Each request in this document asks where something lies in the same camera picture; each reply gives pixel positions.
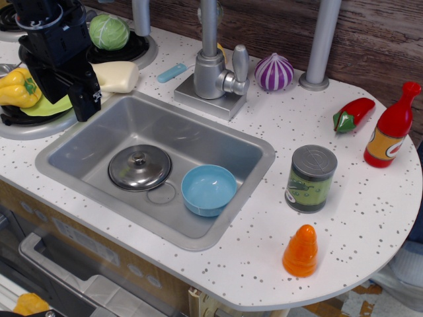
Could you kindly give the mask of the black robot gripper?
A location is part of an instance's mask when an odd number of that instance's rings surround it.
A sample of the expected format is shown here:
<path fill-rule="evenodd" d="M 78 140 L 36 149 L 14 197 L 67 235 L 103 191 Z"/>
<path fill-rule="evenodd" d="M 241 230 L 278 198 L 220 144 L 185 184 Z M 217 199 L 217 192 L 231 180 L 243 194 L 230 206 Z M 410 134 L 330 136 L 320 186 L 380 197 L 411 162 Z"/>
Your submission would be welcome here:
<path fill-rule="evenodd" d="M 101 109 L 100 85 L 86 58 L 91 45 L 86 10 L 80 1 L 12 1 L 20 57 L 52 103 L 69 96 L 79 122 Z"/>

